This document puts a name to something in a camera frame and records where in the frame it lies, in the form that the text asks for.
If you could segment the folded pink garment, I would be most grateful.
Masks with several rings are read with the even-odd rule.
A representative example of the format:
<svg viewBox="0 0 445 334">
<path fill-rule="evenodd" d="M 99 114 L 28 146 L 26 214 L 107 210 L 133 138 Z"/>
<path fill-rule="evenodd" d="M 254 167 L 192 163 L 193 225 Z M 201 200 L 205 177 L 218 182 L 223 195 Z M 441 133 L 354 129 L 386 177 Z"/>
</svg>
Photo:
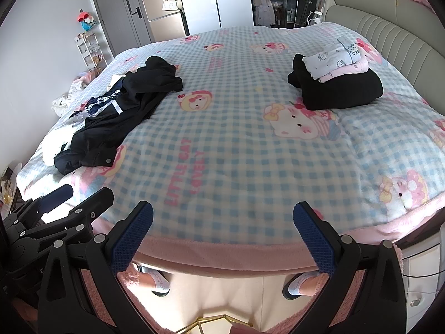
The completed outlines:
<svg viewBox="0 0 445 334">
<path fill-rule="evenodd" d="M 328 82 L 331 79 L 338 78 L 343 75 L 353 75 L 365 73 L 369 69 L 368 60 L 365 57 L 362 57 L 356 63 L 346 65 L 344 67 L 339 67 L 338 69 L 334 69 L 333 71 L 327 73 L 324 76 L 321 76 L 318 81 L 321 83 Z"/>
</svg>

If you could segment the right white shoe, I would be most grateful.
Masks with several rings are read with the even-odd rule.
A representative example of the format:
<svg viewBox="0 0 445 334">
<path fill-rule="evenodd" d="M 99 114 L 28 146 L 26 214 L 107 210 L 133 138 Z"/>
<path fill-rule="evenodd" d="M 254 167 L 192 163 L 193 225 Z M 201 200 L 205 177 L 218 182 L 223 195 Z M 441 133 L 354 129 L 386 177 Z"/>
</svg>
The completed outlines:
<svg viewBox="0 0 445 334">
<path fill-rule="evenodd" d="M 314 296 L 317 291 L 320 275 L 321 273 L 319 271 L 296 274 L 284 284 L 282 289 L 283 297 L 287 300 L 295 300 L 300 296 Z"/>
</svg>

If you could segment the folded black garment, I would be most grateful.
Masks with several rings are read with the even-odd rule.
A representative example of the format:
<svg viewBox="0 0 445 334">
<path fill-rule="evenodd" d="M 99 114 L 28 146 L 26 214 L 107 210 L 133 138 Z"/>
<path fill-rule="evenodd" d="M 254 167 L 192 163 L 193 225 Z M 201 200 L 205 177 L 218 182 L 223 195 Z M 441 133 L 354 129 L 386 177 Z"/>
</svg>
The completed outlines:
<svg viewBox="0 0 445 334">
<path fill-rule="evenodd" d="M 301 54 L 295 55 L 287 80 L 302 91 L 302 104 L 308 110 L 349 109 L 372 103 L 383 95 L 382 82 L 372 69 L 319 82 L 311 77 L 302 58 Z"/>
</svg>

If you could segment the small white shelf rack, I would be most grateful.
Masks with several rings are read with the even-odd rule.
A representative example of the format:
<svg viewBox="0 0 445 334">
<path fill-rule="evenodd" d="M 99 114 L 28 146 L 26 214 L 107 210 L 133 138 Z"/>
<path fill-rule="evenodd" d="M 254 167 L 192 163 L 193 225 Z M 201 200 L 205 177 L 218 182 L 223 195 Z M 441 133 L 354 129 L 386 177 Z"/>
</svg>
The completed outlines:
<svg viewBox="0 0 445 334">
<path fill-rule="evenodd" d="M 108 66 L 108 63 L 96 35 L 91 32 L 77 34 L 75 43 L 87 70 L 101 74 Z"/>
</svg>

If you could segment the grey door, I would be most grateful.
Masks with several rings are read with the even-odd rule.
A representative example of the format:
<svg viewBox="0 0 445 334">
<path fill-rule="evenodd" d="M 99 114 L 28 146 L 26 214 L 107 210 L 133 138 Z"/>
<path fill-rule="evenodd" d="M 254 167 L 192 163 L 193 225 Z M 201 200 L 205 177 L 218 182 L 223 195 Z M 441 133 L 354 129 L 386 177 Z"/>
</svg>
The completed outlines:
<svg viewBox="0 0 445 334">
<path fill-rule="evenodd" d="M 143 0 L 93 0 L 112 56 L 152 42 Z"/>
</svg>

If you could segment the black jacket on bed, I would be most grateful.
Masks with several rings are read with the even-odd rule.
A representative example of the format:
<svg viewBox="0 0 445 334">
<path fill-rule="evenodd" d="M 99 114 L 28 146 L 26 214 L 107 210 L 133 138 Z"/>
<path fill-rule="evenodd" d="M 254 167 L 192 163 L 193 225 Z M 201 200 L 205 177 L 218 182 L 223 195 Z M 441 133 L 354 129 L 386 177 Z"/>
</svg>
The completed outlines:
<svg viewBox="0 0 445 334">
<path fill-rule="evenodd" d="M 152 56 L 143 67 L 120 78 L 104 95 L 109 105 L 87 118 L 69 147 L 54 158 L 59 173 L 67 175 L 79 167 L 111 167 L 127 134 L 150 118 L 169 93 L 182 90 L 176 71 L 163 58 Z"/>
</svg>

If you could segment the blue checkered cartoon blanket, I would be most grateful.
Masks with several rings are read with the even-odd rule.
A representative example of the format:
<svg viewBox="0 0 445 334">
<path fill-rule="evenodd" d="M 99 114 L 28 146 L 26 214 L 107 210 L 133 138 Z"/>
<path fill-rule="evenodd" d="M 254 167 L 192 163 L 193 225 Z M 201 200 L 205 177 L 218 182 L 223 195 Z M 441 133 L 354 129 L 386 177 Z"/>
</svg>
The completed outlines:
<svg viewBox="0 0 445 334">
<path fill-rule="evenodd" d="M 364 51 L 383 95 L 353 109 L 307 111 L 287 81 L 293 57 L 339 37 Z M 182 91 L 129 133 L 109 164 L 68 175 L 49 163 L 75 128 L 61 118 L 18 175 L 25 199 L 68 183 L 76 205 L 106 186 L 115 196 L 107 222 L 148 201 L 152 237 L 253 245 L 298 242 L 292 211 L 300 201 L 362 240 L 397 240 L 444 206 L 444 118 L 362 35 L 335 23 L 235 27 L 129 49 L 70 109 L 151 56 L 177 67 Z"/>
</svg>

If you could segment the folded white printed garment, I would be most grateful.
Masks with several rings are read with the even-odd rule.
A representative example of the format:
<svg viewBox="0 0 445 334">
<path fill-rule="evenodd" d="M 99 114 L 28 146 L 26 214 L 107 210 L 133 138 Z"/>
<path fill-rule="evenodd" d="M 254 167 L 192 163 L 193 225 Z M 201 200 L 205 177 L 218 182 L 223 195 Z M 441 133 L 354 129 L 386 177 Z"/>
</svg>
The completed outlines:
<svg viewBox="0 0 445 334">
<path fill-rule="evenodd" d="M 351 39 L 341 36 L 326 45 L 322 51 L 308 57 L 303 57 L 305 68 L 314 79 L 331 73 L 335 69 L 357 63 L 361 59 L 359 47 Z"/>
</svg>

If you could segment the white shoe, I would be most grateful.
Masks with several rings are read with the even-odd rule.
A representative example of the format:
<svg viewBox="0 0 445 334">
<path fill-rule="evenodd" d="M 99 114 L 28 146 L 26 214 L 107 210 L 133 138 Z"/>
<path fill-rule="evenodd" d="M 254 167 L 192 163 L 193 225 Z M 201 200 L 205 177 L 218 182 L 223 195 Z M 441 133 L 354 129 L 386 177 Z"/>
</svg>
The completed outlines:
<svg viewBox="0 0 445 334">
<path fill-rule="evenodd" d="M 158 297 L 164 297 L 170 292 L 170 282 L 164 273 L 145 266 L 137 266 L 139 271 L 139 284 Z"/>
<path fill-rule="evenodd" d="M 287 300 L 295 300 L 300 296 L 314 296 L 317 291 L 320 275 L 321 273 L 319 271 L 296 274 L 284 284 L 282 289 L 283 297 Z"/>
</svg>

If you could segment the white bedside drawer cabinet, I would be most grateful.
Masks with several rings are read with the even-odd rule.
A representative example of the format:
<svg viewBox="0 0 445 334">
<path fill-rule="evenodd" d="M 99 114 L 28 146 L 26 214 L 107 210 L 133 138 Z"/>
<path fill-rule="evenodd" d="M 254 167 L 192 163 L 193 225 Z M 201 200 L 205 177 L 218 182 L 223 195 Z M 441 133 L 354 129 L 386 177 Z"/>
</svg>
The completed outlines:
<svg viewBox="0 0 445 334">
<path fill-rule="evenodd" d="M 444 285 L 444 244 L 437 232 L 402 250 L 407 330 L 420 322 Z"/>
</svg>

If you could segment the left white shoe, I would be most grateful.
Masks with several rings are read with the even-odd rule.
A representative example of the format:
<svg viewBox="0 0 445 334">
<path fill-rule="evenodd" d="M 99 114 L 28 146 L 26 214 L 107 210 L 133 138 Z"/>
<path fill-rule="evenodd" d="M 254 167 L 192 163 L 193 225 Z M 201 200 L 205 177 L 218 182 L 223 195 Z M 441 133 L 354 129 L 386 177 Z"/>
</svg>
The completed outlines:
<svg viewBox="0 0 445 334">
<path fill-rule="evenodd" d="M 170 282 L 164 273 L 145 266 L 137 266 L 139 271 L 139 284 L 158 297 L 164 297 L 170 292 Z"/>
</svg>

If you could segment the beige refrigerator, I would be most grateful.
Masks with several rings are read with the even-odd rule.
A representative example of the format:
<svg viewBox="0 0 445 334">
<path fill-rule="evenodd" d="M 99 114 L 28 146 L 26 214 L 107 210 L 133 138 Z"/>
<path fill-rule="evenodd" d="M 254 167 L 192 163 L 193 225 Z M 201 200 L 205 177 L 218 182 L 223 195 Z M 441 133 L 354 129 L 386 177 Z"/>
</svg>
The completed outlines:
<svg viewBox="0 0 445 334">
<path fill-rule="evenodd" d="M 177 0 L 143 0 L 143 4 L 154 42 L 186 36 L 182 11 L 177 7 Z"/>
</svg>

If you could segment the white wardrobe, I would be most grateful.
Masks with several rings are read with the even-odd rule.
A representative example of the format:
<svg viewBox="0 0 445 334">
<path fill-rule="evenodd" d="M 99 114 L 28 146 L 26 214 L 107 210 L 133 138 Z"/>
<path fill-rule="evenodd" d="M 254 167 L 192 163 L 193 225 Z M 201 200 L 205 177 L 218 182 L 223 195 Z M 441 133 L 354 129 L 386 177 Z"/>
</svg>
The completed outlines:
<svg viewBox="0 0 445 334">
<path fill-rule="evenodd" d="M 192 35 L 237 26 L 253 26 L 251 0 L 182 0 Z"/>
</svg>

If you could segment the red blue plush toy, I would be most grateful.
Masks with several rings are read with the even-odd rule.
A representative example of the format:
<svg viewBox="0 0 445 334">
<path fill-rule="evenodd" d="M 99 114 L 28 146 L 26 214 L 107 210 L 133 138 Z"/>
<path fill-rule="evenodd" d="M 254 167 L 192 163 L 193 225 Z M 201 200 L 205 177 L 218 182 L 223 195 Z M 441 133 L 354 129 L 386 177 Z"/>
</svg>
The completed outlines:
<svg viewBox="0 0 445 334">
<path fill-rule="evenodd" d="M 90 13 L 83 10 L 79 11 L 77 21 L 81 24 L 81 27 L 85 32 L 90 31 L 96 25 L 94 17 Z"/>
</svg>

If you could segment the grey padded headboard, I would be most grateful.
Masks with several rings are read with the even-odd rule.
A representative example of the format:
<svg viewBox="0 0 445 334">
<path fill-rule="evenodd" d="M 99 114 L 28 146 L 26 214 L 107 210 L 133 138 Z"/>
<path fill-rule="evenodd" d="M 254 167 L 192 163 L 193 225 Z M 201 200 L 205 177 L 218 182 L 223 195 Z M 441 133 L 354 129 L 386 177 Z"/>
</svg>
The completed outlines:
<svg viewBox="0 0 445 334">
<path fill-rule="evenodd" d="M 444 26 L 412 0 L 325 0 L 323 20 L 362 35 L 444 114 Z"/>
</svg>

